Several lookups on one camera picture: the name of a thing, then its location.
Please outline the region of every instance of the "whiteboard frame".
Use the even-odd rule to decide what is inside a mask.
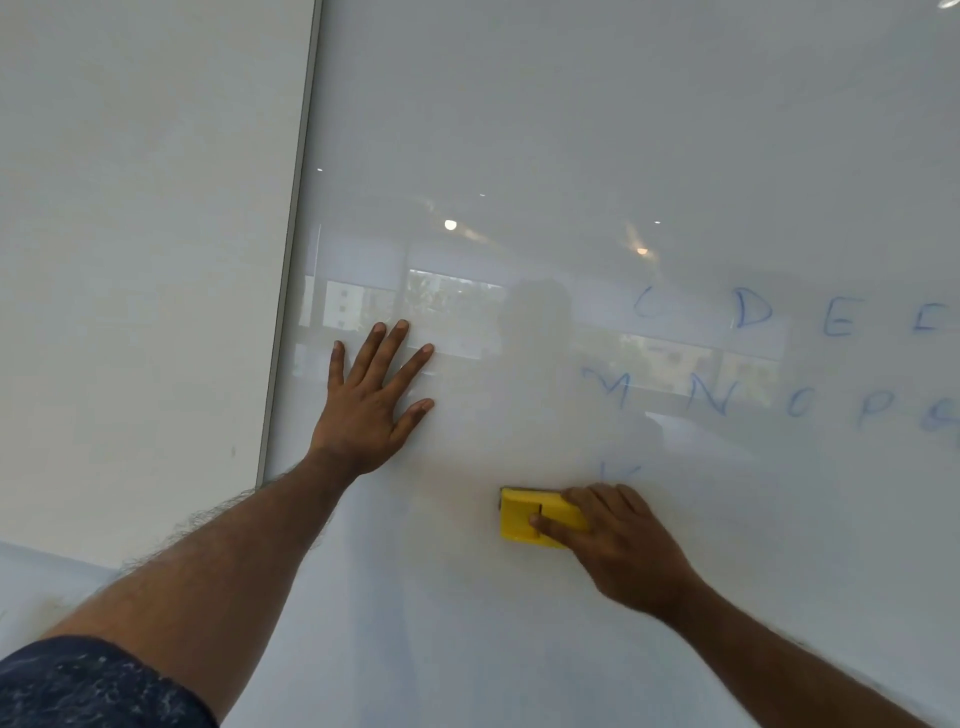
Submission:
[[[267,381],[267,399],[263,413],[263,431],[260,434],[260,455],[257,458],[256,480],[254,487],[259,490],[266,483],[267,447],[270,444],[270,424],[274,415],[274,393],[276,375],[280,360],[280,339],[283,336],[283,315],[287,304],[287,287],[290,282],[290,258],[294,249],[294,232],[297,229],[297,212],[300,208],[300,178],[306,156],[306,133],[310,120],[310,102],[313,96],[313,84],[316,77],[317,55],[320,45],[320,20],[324,0],[314,0],[313,19],[310,26],[310,48],[307,51],[306,74],[303,78],[303,101],[300,106],[300,131],[297,135],[297,166],[294,168],[294,183],[290,193],[290,212],[287,216],[287,239],[283,249],[283,267],[280,272],[279,300],[276,305],[274,322],[274,350],[270,356],[270,378]]]

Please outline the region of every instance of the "yellow eraser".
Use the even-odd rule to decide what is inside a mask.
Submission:
[[[500,489],[500,535],[510,541],[524,544],[564,548],[553,539],[541,536],[530,517],[541,513],[548,519],[563,523],[578,531],[586,531],[587,521],[575,505],[567,503],[556,491],[537,491],[529,488]]]

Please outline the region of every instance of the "finger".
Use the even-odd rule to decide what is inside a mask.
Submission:
[[[417,425],[426,417],[426,413],[433,409],[433,405],[433,400],[420,400],[411,404],[407,411],[400,415],[400,419],[396,421],[390,439],[402,447],[403,443],[410,437],[410,433],[417,429]]]
[[[633,514],[633,509],[612,485],[596,483],[591,485],[590,489],[603,501],[603,504],[607,506],[610,512],[619,519],[628,518]]]
[[[583,531],[576,531],[568,525],[563,525],[553,519],[548,519],[539,513],[535,513],[530,517],[530,525],[532,525],[538,533],[549,539],[553,539],[558,544],[563,544],[574,553],[583,548],[589,539],[589,535]]]
[[[355,387],[363,381],[364,376],[367,375],[367,370],[370,368],[370,363],[373,361],[373,355],[376,354],[376,350],[380,348],[380,342],[383,341],[383,335],[386,332],[386,324],[377,322],[373,325],[373,328],[370,330],[370,335],[367,336],[367,341],[360,347],[360,352],[357,354],[356,359],[353,361],[353,366],[350,368],[350,374],[347,377],[347,384],[349,386]]]
[[[400,344],[403,343],[403,339],[407,337],[407,331],[409,329],[410,323],[408,321],[400,319],[396,322],[394,330],[391,331],[390,335],[380,344],[380,348],[373,357],[373,362],[363,379],[365,384],[370,385],[374,389],[379,389],[383,386],[383,379],[387,375],[387,370],[390,369],[390,363],[394,360]]]
[[[617,492],[627,501],[630,505],[630,509],[636,513],[638,516],[652,516],[653,511],[650,510],[650,506],[647,505],[647,501],[644,500],[640,493],[635,491],[629,485],[620,484],[616,486]]]
[[[587,519],[590,528],[606,525],[612,521],[607,506],[590,488],[568,488],[561,493],[567,503],[577,506]]]
[[[433,351],[433,344],[427,344],[421,348],[410,357],[410,360],[400,368],[400,371],[394,375],[390,383],[383,388],[391,401],[397,401],[403,397],[403,393],[407,391],[414,377],[417,376],[420,370],[426,366],[426,363],[430,361],[430,357],[433,356]]]
[[[330,375],[326,380],[328,389],[339,387],[344,383],[344,356],[346,350],[342,341],[333,342],[333,352],[330,354]]]

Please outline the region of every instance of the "patterned shirt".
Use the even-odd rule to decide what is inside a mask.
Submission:
[[[216,728],[193,692],[114,644],[55,637],[0,661],[0,728]]]

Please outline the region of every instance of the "hairy forearm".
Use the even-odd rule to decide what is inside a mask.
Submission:
[[[763,728],[925,726],[706,586],[691,590],[668,623]]]
[[[335,459],[308,455],[93,596],[47,636],[115,643],[223,719],[267,646],[300,562],[351,480]]]

